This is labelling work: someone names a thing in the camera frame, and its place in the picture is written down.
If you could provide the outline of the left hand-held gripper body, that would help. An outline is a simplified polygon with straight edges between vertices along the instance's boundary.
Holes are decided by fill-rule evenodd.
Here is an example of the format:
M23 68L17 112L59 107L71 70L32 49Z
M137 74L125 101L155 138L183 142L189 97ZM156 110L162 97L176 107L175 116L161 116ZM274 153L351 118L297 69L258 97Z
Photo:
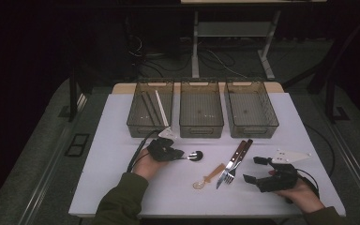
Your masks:
M176 158L176 154L172 145L173 140L157 137L149 143L147 151L158 162L173 161Z

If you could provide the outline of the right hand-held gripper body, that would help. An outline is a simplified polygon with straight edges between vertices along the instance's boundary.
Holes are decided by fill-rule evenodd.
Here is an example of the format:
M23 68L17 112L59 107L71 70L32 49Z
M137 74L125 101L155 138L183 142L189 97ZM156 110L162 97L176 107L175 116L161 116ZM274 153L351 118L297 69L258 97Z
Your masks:
M294 162L308 159L311 154L277 150L271 157L274 173L257 180L257 187L261 192L272 192L293 188L298 180L298 172L293 166Z

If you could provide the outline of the wooden-handled fork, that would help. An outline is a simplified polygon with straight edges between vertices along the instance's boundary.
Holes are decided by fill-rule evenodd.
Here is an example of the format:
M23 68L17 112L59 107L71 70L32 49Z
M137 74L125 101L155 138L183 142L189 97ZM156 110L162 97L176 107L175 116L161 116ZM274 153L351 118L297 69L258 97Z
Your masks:
M247 145L245 147L245 149L243 150L243 152L240 154L239 158L235 161L234 165L232 166L231 170L230 170L230 176L231 176L231 180L226 182L226 184L230 184L233 179L235 178L235 174L236 174L236 169L237 167L240 165L240 163L243 161L246 153L248 152L250 146L253 144L253 141L251 139L247 140Z

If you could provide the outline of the wooden-handled knife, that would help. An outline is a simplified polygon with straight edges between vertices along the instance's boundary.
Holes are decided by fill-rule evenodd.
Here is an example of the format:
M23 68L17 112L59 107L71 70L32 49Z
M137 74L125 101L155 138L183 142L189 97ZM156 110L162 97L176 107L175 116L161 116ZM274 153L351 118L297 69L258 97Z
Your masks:
M226 183L231 180L230 170L233 167L235 161L239 158L240 154L243 152L247 145L246 141L241 141L238 145L236 151L233 153L230 161L226 165L224 171L221 173L219 179L217 180L216 188L219 188L223 183Z

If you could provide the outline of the translucent brown plastic bin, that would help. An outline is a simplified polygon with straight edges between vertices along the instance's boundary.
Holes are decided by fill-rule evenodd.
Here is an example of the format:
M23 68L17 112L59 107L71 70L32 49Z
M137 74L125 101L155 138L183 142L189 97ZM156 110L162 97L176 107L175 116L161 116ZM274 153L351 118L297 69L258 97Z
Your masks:
M127 127L132 138L144 138L155 129L163 130L161 110L165 112L168 125L172 124L173 79L140 79L136 84Z
M182 138L221 137L224 119L217 80L181 81L179 126Z
M230 78L224 88L233 138L270 139L279 126L263 82Z

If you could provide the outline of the person's left hand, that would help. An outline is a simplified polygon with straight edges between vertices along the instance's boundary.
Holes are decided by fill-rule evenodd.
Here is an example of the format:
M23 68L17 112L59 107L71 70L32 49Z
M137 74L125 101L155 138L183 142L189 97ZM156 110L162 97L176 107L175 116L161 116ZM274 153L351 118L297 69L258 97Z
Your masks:
M148 150L143 149L136 158L132 172L146 180L150 180L163 166L165 166L164 162L154 160Z

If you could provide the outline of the person's right hand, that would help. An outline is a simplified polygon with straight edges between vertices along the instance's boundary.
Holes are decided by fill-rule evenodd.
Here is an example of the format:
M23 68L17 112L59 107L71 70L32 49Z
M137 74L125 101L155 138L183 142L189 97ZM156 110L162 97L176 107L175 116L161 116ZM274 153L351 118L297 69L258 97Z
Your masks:
M276 191L278 196L291 200L303 213L309 214L324 209L323 203L301 179L293 188Z

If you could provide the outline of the white table mat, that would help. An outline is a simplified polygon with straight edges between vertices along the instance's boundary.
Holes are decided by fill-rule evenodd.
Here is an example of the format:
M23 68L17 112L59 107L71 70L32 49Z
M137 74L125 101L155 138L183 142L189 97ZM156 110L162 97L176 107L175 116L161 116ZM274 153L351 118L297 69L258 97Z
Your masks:
M189 154L203 152L199 162L185 158L172 162L150 181L142 201L143 218L294 218L300 212L274 193L262 193L245 182L246 175L265 177L269 166L254 163L255 157L270 158L277 152L299 152L307 158L296 162L298 169L310 173L318 182L322 202L344 215L345 207L329 179L321 160L287 93L273 93L271 103L279 126L269 139L256 139L229 185L211 182L202 189L192 185L226 164L239 140L224 130L218 139L177 138L174 148ZM127 126L131 94L114 94L107 98L95 138L82 169L69 213L90 218L101 198L115 187L126 170L140 142L130 136Z

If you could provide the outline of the black floor socket plate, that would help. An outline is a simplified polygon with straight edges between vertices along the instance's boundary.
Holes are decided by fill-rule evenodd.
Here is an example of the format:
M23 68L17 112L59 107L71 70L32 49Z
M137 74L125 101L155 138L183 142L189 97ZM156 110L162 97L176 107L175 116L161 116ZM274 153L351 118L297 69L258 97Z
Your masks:
M76 133L65 152L66 157L79 158L83 155L84 149L89 139L88 133Z

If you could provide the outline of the black metal stand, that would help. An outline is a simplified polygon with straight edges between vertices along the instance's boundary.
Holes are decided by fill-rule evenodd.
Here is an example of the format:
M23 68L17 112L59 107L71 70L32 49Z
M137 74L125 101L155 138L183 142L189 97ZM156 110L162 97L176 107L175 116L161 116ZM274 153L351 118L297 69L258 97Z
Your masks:
M75 119L81 105L81 95L90 92L90 85L86 74L78 67L74 67L69 73L69 118Z
M336 40L324 59L317 65L313 78L307 86L310 94L319 94L325 88L324 114L332 124L336 121L349 120L341 107L335 106L337 74L335 69L342 54L349 46L349 40Z

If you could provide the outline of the white metal desk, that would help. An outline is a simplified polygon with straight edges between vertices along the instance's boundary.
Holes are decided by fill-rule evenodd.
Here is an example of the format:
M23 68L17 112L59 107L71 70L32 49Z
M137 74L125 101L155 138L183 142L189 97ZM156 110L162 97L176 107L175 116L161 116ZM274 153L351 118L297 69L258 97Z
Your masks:
M325 4L326 0L180 0L182 7L191 7L193 11L193 34L191 74L193 78L200 77L199 67L199 38L264 38L264 45L257 51L263 74L268 80L274 80L275 75L272 65L269 63L267 54L274 39L278 27L281 12L285 8L300 8L302 6ZM251 9L271 7L273 16L266 21L246 22L205 22L200 20L200 14L204 9Z

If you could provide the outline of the aluminium floor rail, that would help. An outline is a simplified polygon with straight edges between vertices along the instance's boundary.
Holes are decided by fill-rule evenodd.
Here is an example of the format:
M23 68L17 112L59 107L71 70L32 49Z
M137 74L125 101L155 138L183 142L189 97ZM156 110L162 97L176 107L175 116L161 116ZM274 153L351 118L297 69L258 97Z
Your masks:
M52 97L18 160L28 194L24 195L25 206L16 225L32 225L74 127L70 107L74 103L77 112L83 109L86 101L84 94L74 99L70 96Z
M330 123L328 125L329 129L332 132L332 135L336 139L339 153L341 154L343 160L345 161L346 165L348 166L356 185L360 189L360 163L357 161L355 154L352 151L351 146L347 143L346 138L341 134L339 128L335 125Z

